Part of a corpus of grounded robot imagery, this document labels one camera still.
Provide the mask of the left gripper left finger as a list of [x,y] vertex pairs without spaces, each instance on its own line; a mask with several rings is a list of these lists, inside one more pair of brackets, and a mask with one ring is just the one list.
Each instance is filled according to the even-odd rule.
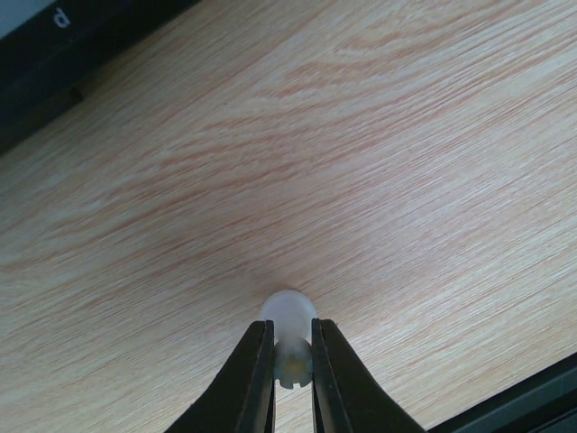
[[167,433],[275,430],[274,326],[252,322],[215,379]]

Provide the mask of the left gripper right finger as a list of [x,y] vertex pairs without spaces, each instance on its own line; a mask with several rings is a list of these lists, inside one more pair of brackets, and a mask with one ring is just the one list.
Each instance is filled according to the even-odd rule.
[[383,391],[331,319],[312,320],[315,432],[423,432]]

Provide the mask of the white piece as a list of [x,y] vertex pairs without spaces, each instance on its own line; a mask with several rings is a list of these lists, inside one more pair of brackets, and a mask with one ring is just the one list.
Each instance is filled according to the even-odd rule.
[[298,290],[280,290],[261,307],[260,320],[274,325],[274,378],[284,389],[297,384],[306,387],[312,381],[313,360],[310,344],[312,320],[316,308]]

